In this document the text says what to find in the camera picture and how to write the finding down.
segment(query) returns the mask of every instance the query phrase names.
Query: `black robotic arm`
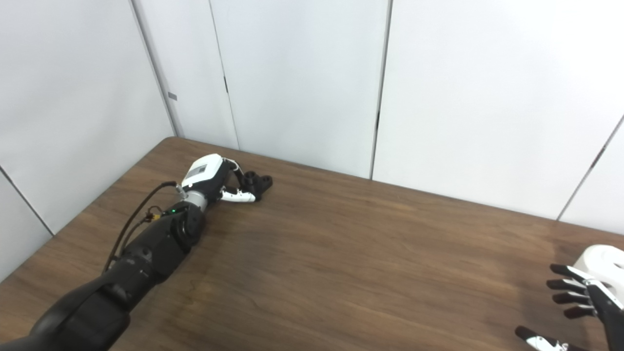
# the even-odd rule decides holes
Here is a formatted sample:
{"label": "black robotic arm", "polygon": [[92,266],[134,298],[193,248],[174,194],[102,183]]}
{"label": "black robotic arm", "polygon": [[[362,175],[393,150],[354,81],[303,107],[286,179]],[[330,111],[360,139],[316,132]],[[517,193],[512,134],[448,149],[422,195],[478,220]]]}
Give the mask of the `black robotic arm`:
{"label": "black robotic arm", "polygon": [[[230,172],[240,188],[225,186]],[[271,177],[243,173],[235,161],[217,154],[195,161],[177,186],[180,202],[163,211],[115,256],[120,235],[101,276],[65,294],[27,337],[0,345],[0,351],[110,349],[129,326],[132,309],[153,287],[167,280],[197,244],[206,208],[219,200],[259,201],[272,185]]]}

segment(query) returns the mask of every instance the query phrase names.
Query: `robotic arm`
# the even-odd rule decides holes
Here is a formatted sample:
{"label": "robotic arm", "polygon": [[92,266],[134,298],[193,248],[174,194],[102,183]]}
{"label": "robotic arm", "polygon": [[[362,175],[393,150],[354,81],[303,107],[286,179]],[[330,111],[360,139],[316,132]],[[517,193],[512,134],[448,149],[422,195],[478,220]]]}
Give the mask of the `robotic arm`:
{"label": "robotic arm", "polygon": [[[605,287],[602,282],[574,267],[560,264],[550,265],[550,270],[564,275],[567,279],[554,279],[546,282],[553,290],[569,290],[553,295],[556,304],[578,304],[563,314],[569,319],[584,316],[598,317],[605,326],[609,351],[624,351],[624,305]],[[580,347],[538,335],[534,331],[519,326],[516,335],[539,351],[586,351]]]}
{"label": "robotic arm", "polygon": [[[225,186],[230,172],[240,188]],[[30,335],[0,345],[0,351],[110,349],[130,324],[134,307],[167,280],[197,244],[208,205],[219,200],[260,201],[272,185],[271,177],[243,173],[235,161],[217,154],[195,161],[177,186],[180,202],[123,247],[119,257],[111,256],[100,277],[61,297],[35,323]]]}

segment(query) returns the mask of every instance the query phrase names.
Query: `black fingertip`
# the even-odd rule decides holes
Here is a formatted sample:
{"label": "black fingertip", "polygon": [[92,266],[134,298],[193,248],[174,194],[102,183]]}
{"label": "black fingertip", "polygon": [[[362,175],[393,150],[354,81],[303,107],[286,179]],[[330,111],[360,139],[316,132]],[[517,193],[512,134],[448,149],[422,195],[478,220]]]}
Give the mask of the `black fingertip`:
{"label": "black fingertip", "polygon": [[563,264],[551,264],[550,270],[556,274],[570,275],[570,270],[568,269],[568,266]]}
{"label": "black fingertip", "polygon": [[529,338],[532,337],[536,337],[537,333],[534,332],[533,330],[530,330],[527,327],[524,327],[522,325],[519,325],[516,329],[515,329],[515,334],[522,340],[527,340]]}

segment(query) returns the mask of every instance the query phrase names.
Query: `white robotic hand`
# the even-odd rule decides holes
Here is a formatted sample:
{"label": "white robotic hand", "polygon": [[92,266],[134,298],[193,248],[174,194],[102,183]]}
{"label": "white robotic hand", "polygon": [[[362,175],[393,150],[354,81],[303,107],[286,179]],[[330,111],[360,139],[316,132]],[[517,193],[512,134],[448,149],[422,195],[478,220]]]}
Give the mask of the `white robotic hand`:
{"label": "white robotic hand", "polygon": [[[602,282],[581,270],[560,264],[550,265],[550,270],[568,277],[546,282],[553,290],[569,290],[553,295],[553,301],[556,304],[578,304],[563,311],[563,314],[569,319],[598,317],[605,326],[609,350],[624,351],[624,305]],[[537,335],[523,326],[517,327],[515,333],[539,351],[586,351],[550,337]]]}
{"label": "white robotic hand", "polygon": [[[225,185],[230,171],[236,176],[239,188]],[[203,209],[207,204],[219,200],[260,201],[262,193],[272,185],[273,179],[270,176],[259,176],[252,171],[243,173],[236,161],[218,154],[210,154],[193,162],[178,191],[185,201]]]}

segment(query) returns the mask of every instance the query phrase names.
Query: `black joint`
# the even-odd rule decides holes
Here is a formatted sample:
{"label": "black joint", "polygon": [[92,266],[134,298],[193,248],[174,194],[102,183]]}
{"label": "black joint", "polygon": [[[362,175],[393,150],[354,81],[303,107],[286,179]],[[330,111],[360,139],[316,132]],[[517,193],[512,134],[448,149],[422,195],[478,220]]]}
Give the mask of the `black joint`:
{"label": "black joint", "polygon": [[245,173],[241,182],[241,190],[250,192],[256,197],[256,201],[262,199],[262,194],[273,185],[273,178],[270,175],[259,176],[256,172]]}

